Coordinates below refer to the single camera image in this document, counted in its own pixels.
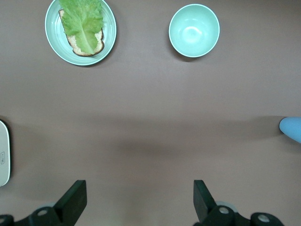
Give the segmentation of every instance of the light green plate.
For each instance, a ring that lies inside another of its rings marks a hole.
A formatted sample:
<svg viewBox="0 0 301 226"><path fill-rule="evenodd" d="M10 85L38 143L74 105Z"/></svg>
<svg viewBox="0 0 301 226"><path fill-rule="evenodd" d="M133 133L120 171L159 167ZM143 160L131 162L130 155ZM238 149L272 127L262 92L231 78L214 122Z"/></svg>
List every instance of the light green plate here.
<svg viewBox="0 0 301 226"><path fill-rule="evenodd" d="M45 32L50 46L63 60L80 66L93 65L104 59L112 50L116 39L116 20L112 10L104 0L100 0L103 8L103 50L94 56L78 56L72 51L64 33L58 11L62 9L59 0L54 0L46 13Z"/></svg>

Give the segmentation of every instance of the brown table surface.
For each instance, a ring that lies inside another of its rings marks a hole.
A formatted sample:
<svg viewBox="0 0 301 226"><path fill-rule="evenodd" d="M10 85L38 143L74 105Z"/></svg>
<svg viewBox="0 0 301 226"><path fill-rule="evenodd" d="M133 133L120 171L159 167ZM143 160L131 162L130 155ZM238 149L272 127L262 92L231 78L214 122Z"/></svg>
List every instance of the brown table surface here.
<svg viewBox="0 0 301 226"><path fill-rule="evenodd" d="M107 0L117 39L90 67L52 50L50 3L0 1L0 119L13 157L0 214L22 219L85 179L78 226L191 226L202 179L246 218L300 224L301 145L278 125L301 116L301 1ZM194 59L168 38L190 3L221 26Z"/></svg>

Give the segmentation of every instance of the light green bowl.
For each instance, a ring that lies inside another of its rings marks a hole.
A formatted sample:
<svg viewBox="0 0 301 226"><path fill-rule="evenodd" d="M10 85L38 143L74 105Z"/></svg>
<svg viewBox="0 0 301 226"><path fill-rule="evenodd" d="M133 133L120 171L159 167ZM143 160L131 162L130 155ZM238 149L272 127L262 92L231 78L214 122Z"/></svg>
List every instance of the light green bowl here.
<svg viewBox="0 0 301 226"><path fill-rule="evenodd" d="M94 56L78 56L73 53L64 33L62 21L58 14L62 8L59 0L52 1L45 17L45 32L51 48L60 58L74 65L87 66L101 61L112 50L117 34L115 17L109 5L104 0L100 0L100 2L103 8L104 48Z"/></svg>
<svg viewBox="0 0 301 226"><path fill-rule="evenodd" d="M220 24L207 6L190 4L179 9L169 25L169 39L180 54L200 57L210 52L220 36Z"/></svg>

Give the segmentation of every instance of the toast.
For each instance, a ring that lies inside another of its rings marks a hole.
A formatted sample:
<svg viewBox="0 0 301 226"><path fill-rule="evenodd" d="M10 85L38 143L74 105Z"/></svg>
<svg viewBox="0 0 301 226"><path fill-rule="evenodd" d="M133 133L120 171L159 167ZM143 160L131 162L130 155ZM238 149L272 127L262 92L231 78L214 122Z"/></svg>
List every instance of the toast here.
<svg viewBox="0 0 301 226"><path fill-rule="evenodd" d="M61 9L58 11L59 15L60 15L60 18L62 19L63 15L64 15L64 10ZM73 48L73 52L78 55L78 56L81 56L81 57L91 57L91 56L94 56L98 53L100 53L103 48L104 48L104 42L103 42L103 30L101 29L99 33L96 33L95 34L95 37L97 38L98 40L98 44L96 46L96 48L94 49L94 54L89 54L89 53L85 53L85 52L82 52L80 50L80 48L76 45L76 40L75 40L75 36L67 36L67 40L68 40L68 43L70 44L70 46Z"/></svg>

